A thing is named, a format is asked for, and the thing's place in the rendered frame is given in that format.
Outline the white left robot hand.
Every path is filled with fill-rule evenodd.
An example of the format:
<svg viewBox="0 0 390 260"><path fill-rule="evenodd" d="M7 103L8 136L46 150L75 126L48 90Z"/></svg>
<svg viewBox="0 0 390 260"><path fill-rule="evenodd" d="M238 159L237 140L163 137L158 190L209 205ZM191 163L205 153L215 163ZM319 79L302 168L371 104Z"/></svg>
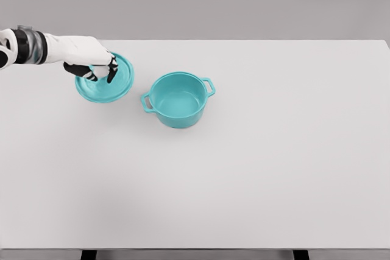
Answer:
<svg viewBox="0 0 390 260"><path fill-rule="evenodd" d="M97 82L99 77L90 66L107 67L107 83L110 84L118 72L116 56L95 37L73 36L67 48L63 67L65 71L81 78Z"/></svg>

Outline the teal pot lid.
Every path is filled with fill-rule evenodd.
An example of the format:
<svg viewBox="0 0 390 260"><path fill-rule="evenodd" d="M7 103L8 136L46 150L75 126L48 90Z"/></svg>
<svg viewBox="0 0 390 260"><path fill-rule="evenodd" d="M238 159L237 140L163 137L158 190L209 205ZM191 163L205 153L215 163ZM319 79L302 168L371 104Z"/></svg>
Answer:
<svg viewBox="0 0 390 260"><path fill-rule="evenodd" d="M75 86L78 93L91 102L109 103L125 96L131 89L134 81L132 64L120 54L113 52L118 64L117 73L111 83L107 77L91 81L83 77L75 77Z"/></svg>

